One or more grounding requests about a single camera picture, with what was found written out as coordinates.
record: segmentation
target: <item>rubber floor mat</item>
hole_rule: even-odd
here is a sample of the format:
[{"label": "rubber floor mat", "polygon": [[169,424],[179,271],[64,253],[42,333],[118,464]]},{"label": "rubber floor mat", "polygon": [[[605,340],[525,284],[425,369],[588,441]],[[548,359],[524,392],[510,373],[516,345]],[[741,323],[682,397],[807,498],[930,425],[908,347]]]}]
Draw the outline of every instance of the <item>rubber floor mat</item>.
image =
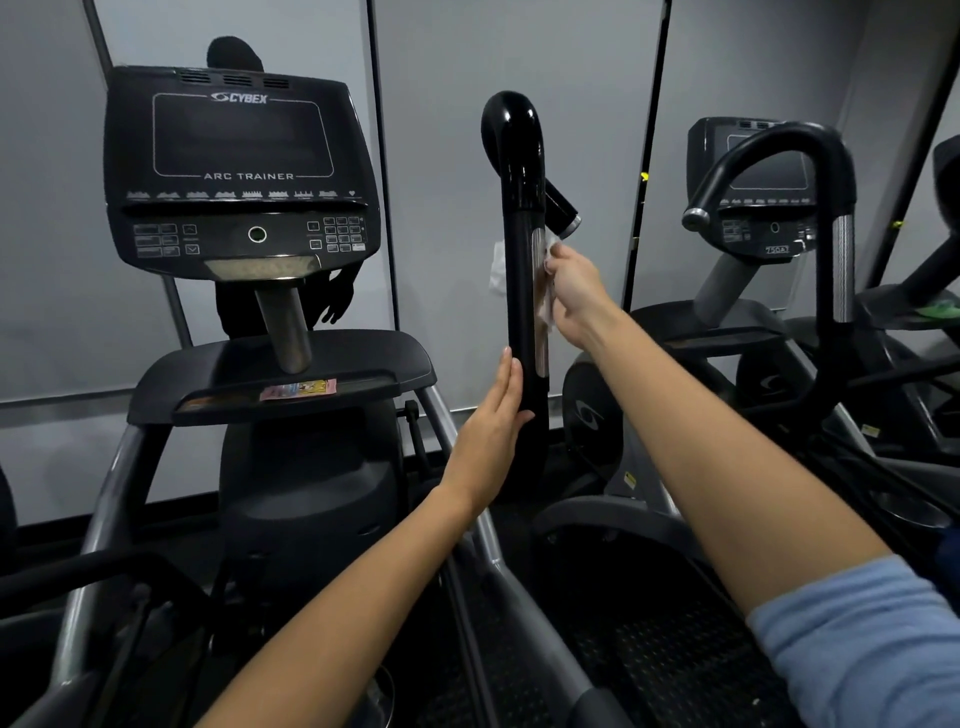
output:
[{"label": "rubber floor mat", "polygon": [[803,725],[742,618],[683,557],[627,534],[558,535],[536,551],[533,591],[638,725]]}]

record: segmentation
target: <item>fingers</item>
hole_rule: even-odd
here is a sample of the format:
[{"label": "fingers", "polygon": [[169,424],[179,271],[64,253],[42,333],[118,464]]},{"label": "fingers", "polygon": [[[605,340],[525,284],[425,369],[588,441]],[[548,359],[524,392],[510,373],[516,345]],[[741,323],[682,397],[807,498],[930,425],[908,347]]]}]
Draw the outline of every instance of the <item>fingers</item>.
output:
[{"label": "fingers", "polygon": [[503,401],[507,386],[510,384],[511,362],[513,361],[511,356],[510,347],[504,349],[503,353],[500,354],[500,364],[496,368],[496,378],[493,380],[493,386],[480,405],[481,407],[487,407],[495,412]]},{"label": "fingers", "polygon": [[510,362],[510,380],[507,390],[497,411],[513,415],[520,408],[520,399],[523,397],[523,367],[519,359]]}]

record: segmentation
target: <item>black handle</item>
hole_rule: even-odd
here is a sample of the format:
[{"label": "black handle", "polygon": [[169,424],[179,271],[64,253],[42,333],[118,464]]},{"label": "black handle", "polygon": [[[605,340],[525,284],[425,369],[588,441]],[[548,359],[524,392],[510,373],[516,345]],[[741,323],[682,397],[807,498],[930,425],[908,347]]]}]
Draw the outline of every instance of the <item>black handle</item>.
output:
[{"label": "black handle", "polygon": [[538,327],[535,278],[545,276],[533,259],[536,236],[545,226],[546,177],[543,172],[543,133],[530,99],[515,91],[494,94],[484,106],[480,124],[484,149],[500,176],[504,254],[507,268],[507,317],[510,346],[523,365],[522,409],[536,415],[520,432],[516,458],[504,486],[509,497],[540,477],[546,458],[549,376],[538,374]]},{"label": "black handle", "polygon": [[918,308],[960,278],[960,232],[955,233],[903,280],[900,291],[907,303]]},{"label": "black handle", "polygon": [[[509,121],[505,119],[505,115],[509,116],[517,110],[522,112],[524,102],[526,102],[527,105],[530,104],[529,99],[522,94],[503,91],[493,96],[484,107],[483,121],[480,124],[480,135],[483,139],[483,148],[487,153],[487,159],[490,160],[490,164],[493,165],[493,169],[496,170],[497,174],[500,174],[502,127],[509,123]],[[520,139],[516,139],[515,142],[519,144],[524,143]],[[577,212],[577,208],[560,193],[560,190],[553,186],[550,180],[544,178],[544,184],[546,227],[555,232],[561,239],[566,238],[580,226],[580,214]]]},{"label": "black handle", "polygon": [[700,183],[684,212],[684,227],[706,231],[724,192],[749,167],[781,152],[813,161],[817,182],[817,377],[795,404],[811,422],[827,415],[843,392],[852,346],[853,238],[856,206],[853,159],[840,134],[804,122],[778,124],[723,155]]},{"label": "black handle", "polygon": [[203,622],[213,619],[213,600],[203,589],[159,554],[137,548],[95,551],[4,576],[0,616],[120,574],[147,584],[157,596],[186,607]]}]

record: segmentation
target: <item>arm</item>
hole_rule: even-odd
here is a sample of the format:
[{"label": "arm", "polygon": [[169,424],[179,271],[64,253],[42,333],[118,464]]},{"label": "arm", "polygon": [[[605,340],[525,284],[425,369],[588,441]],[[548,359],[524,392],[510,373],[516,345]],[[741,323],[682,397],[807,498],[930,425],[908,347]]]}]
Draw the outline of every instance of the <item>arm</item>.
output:
[{"label": "arm", "polygon": [[830,488],[739,417],[554,246],[555,318],[586,349],[740,608],[890,554]]},{"label": "arm", "polygon": [[516,434],[533,417],[517,413],[522,386],[506,350],[441,484],[260,650],[200,728],[344,724],[423,588],[503,485]]}]

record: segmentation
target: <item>display screen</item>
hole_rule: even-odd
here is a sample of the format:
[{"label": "display screen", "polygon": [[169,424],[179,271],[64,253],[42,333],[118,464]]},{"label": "display screen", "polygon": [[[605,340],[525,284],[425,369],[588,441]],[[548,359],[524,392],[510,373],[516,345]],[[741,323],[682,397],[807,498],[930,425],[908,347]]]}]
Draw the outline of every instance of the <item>display screen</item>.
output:
[{"label": "display screen", "polygon": [[327,178],[334,171],[316,104],[250,93],[157,94],[154,170],[162,177],[241,180],[252,174]]},{"label": "display screen", "polygon": [[[717,157],[750,138],[752,134],[739,129],[718,129],[716,136]],[[731,190],[792,190],[802,192],[812,188],[812,175],[809,162],[801,152],[783,152],[758,162],[737,177],[730,186]]]}]

